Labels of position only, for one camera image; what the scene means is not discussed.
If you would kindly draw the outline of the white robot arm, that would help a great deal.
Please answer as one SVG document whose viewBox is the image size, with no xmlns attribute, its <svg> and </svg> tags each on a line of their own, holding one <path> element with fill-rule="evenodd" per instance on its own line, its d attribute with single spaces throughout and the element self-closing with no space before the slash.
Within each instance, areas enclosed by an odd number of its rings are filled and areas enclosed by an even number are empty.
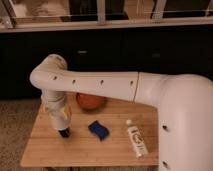
<svg viewBox="0 0 213 171">
<path fill-rule="evenodd" d="M 76 72 L 48 55 L 30 74 L 57 130 L 70 121 L 59 111 L 68 92 L 153 106 L 158 112 L 159 171 L 213 171 L 213 81 L 194 74 Z"/>
</svg>

